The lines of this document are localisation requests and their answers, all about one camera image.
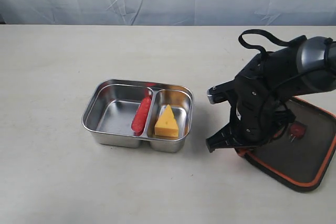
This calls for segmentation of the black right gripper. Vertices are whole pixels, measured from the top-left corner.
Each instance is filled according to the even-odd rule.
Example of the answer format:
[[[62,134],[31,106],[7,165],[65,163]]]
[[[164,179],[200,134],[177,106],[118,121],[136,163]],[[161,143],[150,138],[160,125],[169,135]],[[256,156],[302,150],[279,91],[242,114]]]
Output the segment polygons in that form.
[[[288,97],[266,102],[251,96],[240,99],[237,95],[209,95],[211,104],[229,102],[231,105],[229,122],[217,133],[206,139],[210,152],[216,149],[234,148],[239,157],[256,148],[280,138],[290,123],[294,113],[288,108]]]

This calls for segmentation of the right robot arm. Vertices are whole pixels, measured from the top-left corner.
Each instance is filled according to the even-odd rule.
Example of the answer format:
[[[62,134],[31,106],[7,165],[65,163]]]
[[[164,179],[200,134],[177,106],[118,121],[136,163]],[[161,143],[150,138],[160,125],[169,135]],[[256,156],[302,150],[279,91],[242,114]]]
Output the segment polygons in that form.
[[[230,104],[228,124],[206,140],[210,152],[257,148],[281,138],[296,118],[288,100],[335,89],[333,39],[300,36],[282,41],[265,31],[260,34],[281,49],[256,45],[258,54],[233,80],[207,92],[210,103]]]

